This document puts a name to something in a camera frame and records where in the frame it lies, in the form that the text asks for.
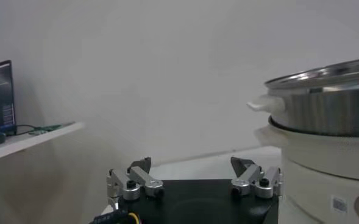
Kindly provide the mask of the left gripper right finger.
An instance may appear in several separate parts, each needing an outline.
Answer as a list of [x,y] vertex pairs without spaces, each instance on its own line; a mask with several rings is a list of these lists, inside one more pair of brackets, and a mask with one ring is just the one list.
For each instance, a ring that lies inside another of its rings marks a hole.
[[282,196],[283,174],[279,167],[264,170],[250,159],[231,157],[236,178],[231,180],[232,194],[244,197],[254,194],[258,198],[270,199]]

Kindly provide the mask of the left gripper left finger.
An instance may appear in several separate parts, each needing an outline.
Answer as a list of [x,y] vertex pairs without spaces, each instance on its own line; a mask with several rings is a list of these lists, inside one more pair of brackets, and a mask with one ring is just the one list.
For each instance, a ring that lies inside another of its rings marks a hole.
[[149,198],[162,198],[165,187],[162,180],[150,176],[151,165],[151,157],[146,157],[132,162],[126,171],[110,169],[106,178],[108,205],[117,210],[121,201],[137,201],[142,192]]

